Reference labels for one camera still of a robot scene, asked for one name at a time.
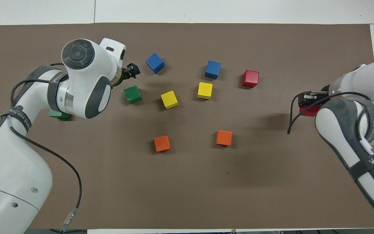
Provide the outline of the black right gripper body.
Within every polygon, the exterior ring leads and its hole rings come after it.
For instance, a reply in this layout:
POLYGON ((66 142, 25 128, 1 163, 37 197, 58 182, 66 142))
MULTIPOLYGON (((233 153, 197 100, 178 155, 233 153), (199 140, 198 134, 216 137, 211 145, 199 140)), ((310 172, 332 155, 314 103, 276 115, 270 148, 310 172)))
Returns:
POLYGON ((307 107, 328 95, 329 86, 324 86, 320 91, 305 91, 298 94, 298 106, 307 107))

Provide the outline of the red wooden cube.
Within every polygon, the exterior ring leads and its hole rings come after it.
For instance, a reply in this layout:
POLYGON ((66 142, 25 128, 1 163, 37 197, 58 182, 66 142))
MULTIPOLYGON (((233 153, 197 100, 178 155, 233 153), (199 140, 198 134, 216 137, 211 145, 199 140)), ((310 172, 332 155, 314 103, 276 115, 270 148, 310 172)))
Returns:
POLYGON ((259 72, 246 70, 242 76, 242 86, 253 88, 259 81, 259 72))
MULTIPOLYGON (((301 106, 299 107, 299 112, 303 112, 308 106, 301 106)), ((315 105, 311 108, 309 108, 307 111, 303 112, 302 116, 308 116, 308 117, 315 117, 321 108, 321 105, 315 105)))

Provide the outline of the green wooden cube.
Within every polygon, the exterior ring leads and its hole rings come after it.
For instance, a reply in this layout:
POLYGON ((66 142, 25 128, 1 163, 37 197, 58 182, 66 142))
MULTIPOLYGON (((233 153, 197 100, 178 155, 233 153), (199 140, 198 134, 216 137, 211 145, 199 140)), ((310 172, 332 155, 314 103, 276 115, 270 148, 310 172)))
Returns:
POLYGON ((56 118, 59 120, 68 120, 70 119, 71 115, 68 113, 63 113, 63 112, 55 111, 53 109, 49 109, 49 117, 56 118))
POLYGON ((139 102, 143 100, 143 97, 141 95, 141 91, 138 86, 130 86, 123 90, 124 95, 126 96, 127 101, 130 104, 134 104, 136 102, 139 102))

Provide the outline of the blue wooden cube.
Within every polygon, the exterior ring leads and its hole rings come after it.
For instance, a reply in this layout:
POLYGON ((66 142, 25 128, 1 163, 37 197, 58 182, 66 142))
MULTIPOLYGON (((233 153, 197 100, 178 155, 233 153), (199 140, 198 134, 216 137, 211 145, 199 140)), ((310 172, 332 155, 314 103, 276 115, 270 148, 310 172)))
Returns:
POLYGON ((164 61, 156 53, 150 55, 145 62, 155 74, 159 73, 165 67, 164 61))
POLYGON ((204 76, 216 80, 219 76, 220 69, 221 63, 209 60, 204 76))

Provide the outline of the yellow wooden cube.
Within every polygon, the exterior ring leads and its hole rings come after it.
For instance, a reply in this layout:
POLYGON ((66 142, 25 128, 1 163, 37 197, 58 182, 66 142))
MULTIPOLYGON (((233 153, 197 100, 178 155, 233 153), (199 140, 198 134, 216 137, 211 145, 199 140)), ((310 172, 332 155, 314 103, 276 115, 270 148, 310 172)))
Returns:
POLYGON ((212 97, 213 84, 200 82, 197 97, 200 99, 210 99, 212 97))
POLYGON ((173 108, 179 104, 178 99, 176 98, 175 92, 173 90, 169 92, 165 92, 160 96, 161 96, 163 105, 166 109, 173 108))

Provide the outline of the orange wooden cube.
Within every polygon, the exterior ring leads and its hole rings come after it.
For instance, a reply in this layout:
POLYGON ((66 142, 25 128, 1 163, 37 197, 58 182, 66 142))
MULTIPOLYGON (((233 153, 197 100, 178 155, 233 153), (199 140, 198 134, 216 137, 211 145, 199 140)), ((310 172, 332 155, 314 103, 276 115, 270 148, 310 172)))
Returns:
POLYGON ((232 144, 233 133, 231 131, 219 130, 216 133, 216 144, 230 146, 232 144))
POLYGON ((154 138, 154 145, 155 145, 156 152, 161 152, 161 151, 171 149, 168 135, 154 138))

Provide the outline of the brown paper mat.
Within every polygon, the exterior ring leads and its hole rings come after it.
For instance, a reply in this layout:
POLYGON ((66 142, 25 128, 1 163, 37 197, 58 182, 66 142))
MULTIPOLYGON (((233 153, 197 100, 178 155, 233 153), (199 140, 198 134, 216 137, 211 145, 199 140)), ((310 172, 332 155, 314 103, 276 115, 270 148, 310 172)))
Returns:
POLYGON ((38 114, 29 138, 65 157, 82 179, 71 228, 374 228, 374 209, 334 151, 301 116, 287 135, 290 103, 374 61, 369 25, 96 23, 0 26, 0 114, 12 88, 61 61, 68 42, 110 38, 141 74, 111 91, 86 120, 38 114), (156 53, 155 74, 145 60, 156 53), (216 80, 209 60, 221 63, 216 80), (253 88, 246 70, 258 71, 253 88), (197 97, 200 82, 212 97, 197 97), (123 90, 138 86, 130 104, 123 90), (161 96, 173 90, 178 105, 161 96), (219 130, 232 144, 216 144, 219 130), (171 149, 156 152, 168 135, 171 149))

